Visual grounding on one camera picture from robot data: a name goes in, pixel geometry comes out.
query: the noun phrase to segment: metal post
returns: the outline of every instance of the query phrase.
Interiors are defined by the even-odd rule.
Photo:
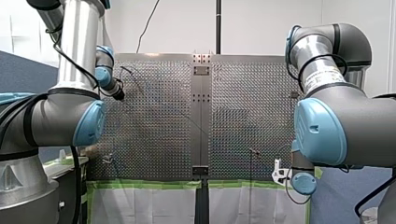
[[[66,2],[62,50],[79,66],[94,75],[96,41],[99,18],[105,13],[97,0],[70,0]],[[81,73],[65,57],[61,57],[58,84],[53,89],[72,88],[93,91],[94,82]]]
[[[221,0],[216,1],[216,54],[221,54]]]

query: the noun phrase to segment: black cable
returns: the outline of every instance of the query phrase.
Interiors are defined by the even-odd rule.
[[[133,73],[131,70],[129,70],[128,68],[124,67],[124,66],[120,66],[120,68],[121,68],[122,70],[125,70],[129,75],[131,75],[132,80],[133,80],[134,83],[136,84],[136,86],[137,86],[139,92],[147,99],[146,94],[143,92],[143,90],[142,90],[142,89],[140,88],[140,86],[139,86],[139,83],[137,83],[137,80],[134,78],[134,73]],[[131,67],[131,68],[133,68],[138,74],[141,74],[140,71],[137,70],[137,68],[134,68],[134,67]],[[158,102],[158,101],[155,101],[155,103],[157,103],[157,104],[159,104],[159,105],[172,106],[172,105],[169,105],[169,104],[167,104],[167,103],[160,103],[160,102]],[[184,118],[188,119],[188,120],[189,120],[195,127],[197,127],[202,133],[204,133],[206,136],[209,136],[209,134],[206,133],[206,132],[205,132],[195,121],[193,121],[188,115],[184,114],[183,112],[181,112],[180,110],[178,110],[177,108],[175,108],[175,107],[173,107],[173,106],[172,106],[172,108],[175,109],[181,116],[183,116]]]
[[[72,224],[78,224],[79,210],[81,206],[81,168],[79,167],[78,153],[76,147],[70,146],[70,149],[73,155],[73,163],[75,166],[76,177],[76,204]]]
[[[39,95],[34,95],[30,98],[27,99],[27,101],[24,101],[23,99],[23,104],[16,104],[15,108],[13,108],[14,113],[12,115],[7,116],[6,118],[2,118],[1,120],[1,125],[0,125],[0,146],[3,144],[4,137],[6,136],[7,129],[9,127],[9,124],[14,120],[17,115],[19,115],[26,106],[33,106],[40,100],[46,99],[48,96],[47,93],[39,94]]]
[[[350,167],[349,167],[348,165],[345,165],[345,167],[346,167],[346,168],[339,168],[340,171],[342,171],[342,172],[344,172],[344,173],[346,173],[346,174],[349,174]]]
[[[360,202],[358,202],[355,206],[355,213],[358,217],[361,216],[361,212],[359,212],[359,210],[361,209],[361,207],[367,203],[368,201],[372,200],[375,195],[377,195],[378,193],[380,193],[382,190],[384,190],[385,188],[387,188],[388,186],[390,186],[391,184],[393,184],[396,180],[396,175],[394,175],[393,177],[391,177],[389,180],[387,180],[387,182],[383,183],[381,186],[379,186],[377,189],[375,189],[373,192],[371,192],[369,195],[367,195],[366,197],[364,197]]]
[[[157,0],[157,2],[155,3],[155,6],[154,6],[154,8],[152,9],[151,14],[150,14],[149,17],[148,17],[148,21],[147,21],[147,23],[146,23],[145,30],[143,31],[143,33],[142,33],[142,34],[140,35],[140,37],[139,37],[139,43],[137,44],[136,53],[138,53],[139,50],[140,50],[140,44],[142,43],[142,37],[143,37],[143,35],[146,33],[146,31],[147,31],[147,29],[148,29],[148,27],[149,27],[149,22],[151,21],[151,17],[152,17],[152,15],[153,15],[154,12],[155,12],[155,9],[157,8],[158,3],[160,3],[160,0]]]
[[[343,72],[343,74],[342,74],[343,77],[347,74],[347,69],[348,69],[347,61],[345,61],[343,57],[339,56],[338,54],[332,54],[332,53],[317,55],[317,56],[315,56],[315,57],[310,58],[308,61],[306,61],[306,62],[303,64],[303,66],[300,68],[300,72],[299,72],[299,74],[298,74],[298,76],[297,76],[297,80],[298,80],[298,85],[299,85],[299,87],[300,87],[300,90],[301,90],[302,92],[304,92],[304,88],[303,88],[303,85],[302,85],[301,77],[302,77],[302,75],[303,75],[303,72],[304,72],[305,68],[306,68],[310,63],[312,63],[313,61],[316,61],[316,60],[318,60],[318,59],[320,59],[320,58],[324,58],[324,57],[333,57],[333,58],[337,58],[338,60],[340,60],[341,63],[343,64],[343,66],[344,66],[344,72]]]
[[[96,77],[93,75],[93,74],[91,74],[90,72],[88,72],[85,68],[83,68],[82,66],[80,66],[80,65],[78,65],[75,61],[73,61],[69,56],[67,56],[65,53],[64,53],[64,51],[61,49],[61,47],[60,47],[60,45],[59,45],[59,41],[61,40],[61,37],[62,37],[62,33],[60,33],[59,34],[59,37],[58,37],[58,39],[57,40],[54,40],[53,39],[53,37],[52,37],[52,35],[50,36],[50,38],[52,39],[52,42],[53,42],[53,48],[62,56],[62,57],[64,57],[64,58],[66,58],[66,60],[67,61],[69,61],[71,64],[73,64],[76,68],[77,68],[77,70],[80,72],[80,73],[82,73],[82,74],[84,74],[85,76],[87,76],[87,77],[90,77],[91,79],[93,79],[93,81],[95,82],[95,86],[93,86],[93,90],[95,89],[95,88],[98,88],[98,95],[99,95],[99,97],[100,97],[100,86],[99,86],[99,81],[96,79]]]
[[[297,203],[297,204],[299,204],[299,205],[308,203],[309,200],[311,200],[311,195],[309,195],[308,198],[307,198],[304,202],[300,203],[300,202],[295,201],[295,200],[291,197],[291,195],[289,194],[288,182],[289,182],[290,170],[291,170],[291,168],[289,168],[288,173],[286,174],[286,183],[285,183],[286,193],[288,194],[288,196],[289,196],[289,198],[291,199],[291,201],[294,202],[294,203]]]
[[[288,45],[286,46],[286,50],[285,50],[285,51],[286,51],[286,52],[285,52],[286,70],[288,71],[288,75],[289,75],[292,79],[294,79],[294,80],[298,80],[298,78],[290,71],[290,63],[291,63],[291,61],[290,61],[291,40],[293,39],[294,32],[295,32],[297,29],[299,29],[299,28],[301,28],[300,25],[295,25],[295,26],[293,26],[293,28],[291,28],[291,30],[290,30],[290,34],[289,34],[288,38],[286,39],[287,42],[288,42]]]

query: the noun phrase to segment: wire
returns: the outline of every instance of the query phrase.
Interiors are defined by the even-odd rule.
[[[349,170],[350,170],[350,167],[349,167],[348,165],[345,165],[345,167],[346,167],[346,168],[339,168],[339,169],[340,169],[340,171],[342,171],[342,172],[348,174],[348,173],[349,173]]]
[[[285,145],[283,145],[282,147],[279,147],[279,148],[277,149],[277,151],[276,151],[276,157],[277,157],[277,158],[280,157],[280,154],[279,154],[280,150],[282,150],[282,149],[285,148],[285,147],[291,147],[291,144],[285,144]]]
[[[359,212],[359,210],[361,209],[361,207],[367,203],[368,201],[372,200],[375,195],[377,195],[378,193],[380,193],[382,190],[384,190],[385,188],[387,188],[388,186],[390,186],[391,184],[393,184],[396,180],[396,175],[394,175],[393,177],[391,177],[389,180],[387,180],[387,182],[383,183],[381,186],[379,186],[377,189],[375,189],[373,192],[371,192],[369,195],[367,195],[366,197],[364,197],[360,202],[358,202],[355,206],[355,214],[356,216],[360,217],[361,216],[361,212]]]
[[[343,64],[343,66],[344,66],[344,72],[343,72],[343,77],[347,74],[347,69],[348,69],[348,66],[347,66],[347,61],[345,61],[345,59],[343,58],[343,57],[341,57],[340,55],[338,55],[338,54],[332,54],[332,53],[328,53],[328,54],[321,54],[321,55],[317,55],[317,56],[315,56],[315,57],[312,57],[312,58],[310,58],[308,61],[306,61],[304,64],[303,64],[303,66],[300,68],[300,72],[299,72],[299,74],[298,74],[298,85],[299,85],[299,87],[300,87],[300,90],[302,91],[302,92],[304,92],[304,88],[303,88],[303,85],[302,85],[302,81],[301,81],[301,77],[303,76],[303,72],[304,72],[304,70],[305,70],[305,68],[310,64],[310,63],[312,63],[312,62],[314,62],[314,61],[316,61],[316,60],[318,60],[318,59],[320,59],[320,58],[324,58],[324,57],[334,57],[334,58],[337,58],[338,60],[340,60],[341,61],[341,63]]]
[[[134,77],[134,73],[129,70],[128,68],[124,67],[124,66],[120,66],[120,68],[122,70],[125,70],[129,75],[131,75],[132,79],[134,80],[134,83],[136,84],[137,88],[139,89],[139,92],[146,98],[146,94],[143,92],[143,90],[140,88],[139,84],[137,83],[136,78]],[[137,68],[134,68],[131,66],[132,69],[134,69],[138,74],[141,74],[139,70],[137,70]],[[167,103],[160,103],[156,100],[154,100],[155,103],[159,104],[159,105],[166,105],[166,106],[172,106],[169,105]],[[181,112],[180,110],[178,110],[176,107],[172,106],[173,109],[175,109],[181,116],[183,116],[184,118],[188,119],[195,127],[197,127],[202,133],[204,133],[206,136],[209,136],[209,134],[207,134],[195,121],[193,121],[188,115],[185,115],[183,112]]]
[[[286,193],[288,194],[289,198],[290,198],[294,203],[297,203],[297,204],[306,204],[306,203],[308,203],[309,200],[311,200],[311,197],[312,197],[311,195],[309,195],[309,197],[308,197],[304,202],[300,203],[300,202],[295,201],[295,200],[291,197],[291,195],[289,194],[288,182],[289,182],[289,173],[290,173],[290,170],[291,170],[291,167],[289,168],[288,173],[287,173],[287,175],[286,175],[286,183],[285,183]]]
[[[139,50],[140,50],[140,44],[142,43],[142,37],[143,37],[143,35],[146,33],[146,31],[147,31],[147,29],[148,29],[148,27],[149,27],[149,22],[151,21],[151,17],[152,17],[152,15],[153,15],[154,12],[155,12],[155,9],[157,8],[158,3],[160,3],[160,0],[157,0],[157,2],[155,3],[154,9],[152,9],[151,14],[150,14],[149,17],[148,17],[148,21],[147,21],[147,23],[146,23],[145,30],[143,31],[143,33],[142,33],[142,34],[140,35],[140,37],[139,37],[139,43],[137,44],[136,53],[138,53]]]
[[[29,102],[32,99],[32,96],[25,97],[19,101],[16,101],[6,107],[1,113],[0,113],[0,148],[3,145],[3,140],[4,137],[6,136],[6,131],[11,123],[12,120],[21,112],[18,110],[21,106],[25,105],[27,102]]]
[[[75,177],[76,177],[76,203],[75,212],[73,215],[72,224],[78,224],[79,210],[81,207],[81,168],[79,166],[78,153],[76,147],[70,146],[73,155],[73,163],[75,167]]]
[[[298,80],[298,78],[290,71],[290,52],[291,52],[291,40],[293,39],[294,36],[294,32],[301,28],[300,25],[295,25],[293,26],[293,28],[291,28],[290,33],[288,38],[286,39],[288,45],[286,46],[286,55],[285,55],[285,60],[286,60],[286,70],[288,71],[288,75],[294,79],[294,80]]]
[[[296,31],[297,29],[300,29],[300,28],[301,28],[300,25],[295,25],[295,26],[293,26],[293,27],[291,28],[290,33],[289,33],[289,36],[288,36],[288,38],[286,39],[286,40],[287,40],[287,46],[286,46],[286,50],[285,50],[286,70],[288,71],[288,75],[289,75],[292,79],[298,81],[298,85],[299,85],[299,87],[300,87],[300,90],[301,90],[302,92],[304,92],[304,87],[303,87],[302,81],[301,81],[301,77],[302,77],[303,71],[305,70],[305,68],[306,68],[310,63],[312,63],[313,61],[315,61],[315,60],[317,60],[317,59],[319,59],[319,58],[322,58],[322,57],[329,57],[329,56],[331,56],[331,57],[334,57],[334,58],[337,58],[338,60],[340,60],[341,63],[343,64],[343,66],[345,67],[344,72],[343,72],[343,76],[345,76],[345,75],[347,74],[347,69],[348,69],[347,61],[345,61],[344,58],[341,57],[340,55],[338,55],[338,54],[332,54],[332,53],[323,54],[323,55],[318,55],[318,56],[315,56],[315,57],[309,59],[309,60],[308,60],[307,62],[305,62],[305,64],[302,66],[302,68],[300,69],[300,72],[299,72],[299,74],[298,74],[297,77],[290,71],[290,63],[291,63],[291,61],[290,61],[290,53],[291,53],[291,47],[292,47],[292,45],[291,45],[291,40],[293,39],[293,36],[294,36],[295,31]]]
[[[93,75],[93,74],[91,74],[90,72],[88,72],[85,68],[83,68],[82,66],[80,66],[79,64],[77,64],[75,61],[73,61],[69,56],[67,56],[65,53],[64,53],[64,51],[61,49],[61,47],[60,47],[60,45],[59,45],[59,41],[61,40],[61,38],[62,38],[62,33],[60,33],[59,34],[59,37],[58,37],[58,39],[56,39],[56,40],[54,40],[53,39],[53,36],[51,35],[50,36],[50,38],[51,38],[51,40],[52,40],[52,42],[53,42],[53,48],[62,56],[62,57],[64,57],[64,58],[66,58],[66,60],[67,61],[69,61],[71,64],[73,64],[76,68],[77,68],[77,70],[80,72],[80,73],[82,73],[82,74],[84,74],[85,76],[87,76],[87,77],[90,77],[91,79],[93,79],[93,81],[95,82],[95,86],[93,86],[93,90],[95,89],[95,88],[98,88],[98,95],[99,95],[99,97],[100,97],[100,86],[99,86],[99,81],[96,79],[96,77]]]

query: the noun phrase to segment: blue joint cap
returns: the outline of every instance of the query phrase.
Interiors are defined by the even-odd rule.
[[[309,173],[298,173],[291,179],[291,185],[303,195],[311,195],[317,190],[317,180]]]
[[[111,55],[111,57],[114,58],[114,50],[108,46],[98,46],[98,47],[96,47],[96,50],[100,50],[104,53],[108,53]]]
[[[323,102],[307,98],[294,111],[296,143],[312,162],[341,164],[347,156],[347,139],[340,120]]]
[[[5,92],[0,93],[0,105],[5,105],[9,103],[13,103],[20,99],[23,99],[27,96],[34,95],[34,93],[30,92]]]
[[[73,136],[73,146],[90,146],[99,140],[105,126],[105,105],[97,100],[90,104],[78,122]]]
[[[99,82],[100,87],[105,87],[111,82],[111,75],[108,68],[99,66],[95,68],[95,77]]]

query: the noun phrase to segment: white clip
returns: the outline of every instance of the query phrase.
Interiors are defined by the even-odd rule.
[[[292,171],[289,172],[289,169],[280,169],[280,163],[281,159],[275,159],[275,165],[274,165],[274,171],[272,173],[272,178],[275,183],[281,186],[286,186],[286,181],[288,182],[288,186],[291,186],[290,180],[291,180],[291,173]]]

